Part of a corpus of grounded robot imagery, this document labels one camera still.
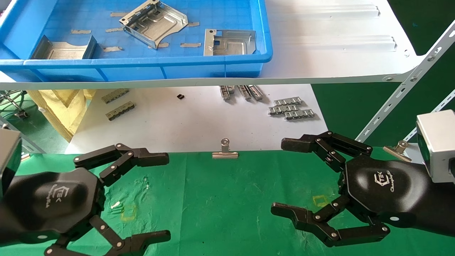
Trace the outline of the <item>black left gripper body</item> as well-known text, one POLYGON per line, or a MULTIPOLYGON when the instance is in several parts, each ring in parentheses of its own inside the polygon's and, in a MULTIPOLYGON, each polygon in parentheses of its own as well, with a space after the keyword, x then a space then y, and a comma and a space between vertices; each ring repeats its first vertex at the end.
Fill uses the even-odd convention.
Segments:
POLYGON ((1 199, 1 246, 78 240, 92 229, 89 219, 101 214, 105 199, 98 177, 83 167, 16 176, 1 199))

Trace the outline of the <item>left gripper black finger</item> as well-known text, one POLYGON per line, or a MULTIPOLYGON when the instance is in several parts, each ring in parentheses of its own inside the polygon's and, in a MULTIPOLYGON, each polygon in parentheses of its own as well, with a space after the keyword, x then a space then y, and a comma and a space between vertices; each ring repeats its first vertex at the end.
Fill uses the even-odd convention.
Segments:
MULTIPOLYGON (((95 215, 89 219, 90 225, 95 228, 101 236, 104 237, 110 244, 111 249, 107 251, 106 256, 143 256, 152 244, 166 242, 171 239, 169 230, 161 230, 142 234, 135 234, 125 239, 121 239, 112 228, 104 222, 100 216, 95 215)), ((45 256, 85 256, 80 252, 70 251, 67 246, 70 242, 70 237, 62 235, 55 243, 49 246, 45 252, 45 256)))
POLYGON ((109 164, 99 174, 99 181, 105 187, 113 185, 136 166, 164 166, 169 162, 168 153, 150 153, 146 148, 130 148, 124 144, 104 147, 74 159, 75 167, 84 167, 87 170, 109 164))

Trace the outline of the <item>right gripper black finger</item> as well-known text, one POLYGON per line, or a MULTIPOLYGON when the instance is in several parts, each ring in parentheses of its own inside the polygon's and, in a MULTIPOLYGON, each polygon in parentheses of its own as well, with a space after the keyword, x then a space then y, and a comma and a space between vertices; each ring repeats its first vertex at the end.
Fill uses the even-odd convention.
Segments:
POLYGON ((300 138, 283 138, 281 149, 289 152, 315 153, 334 172, 346 168, 346 159, 341 153, 351 157, 370 156, 373 148, 354 139, 332 131, 318 135, 304 134, 300 138))
POLYGON ((314 213, 306 208, 274 202, 271 213, 290 219, 296 230, 312 233, 328 247, 379 242, 390 233, 384 223, 370 217, 367 217, 367 226, 343 229, 331 227, 329 221, 348 208, 349 204, 348 196, 339 196, 314 213))

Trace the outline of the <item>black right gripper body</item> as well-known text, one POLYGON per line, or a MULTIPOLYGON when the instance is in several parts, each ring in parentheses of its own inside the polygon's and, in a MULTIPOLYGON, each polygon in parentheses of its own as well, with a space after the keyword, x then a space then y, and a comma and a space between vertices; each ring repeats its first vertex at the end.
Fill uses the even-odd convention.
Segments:
POLYGON ((347 210, 362 222, 455 234, 454 184, 434 183, 423 164, 361 155, 346 162, 341 180, 347 210))

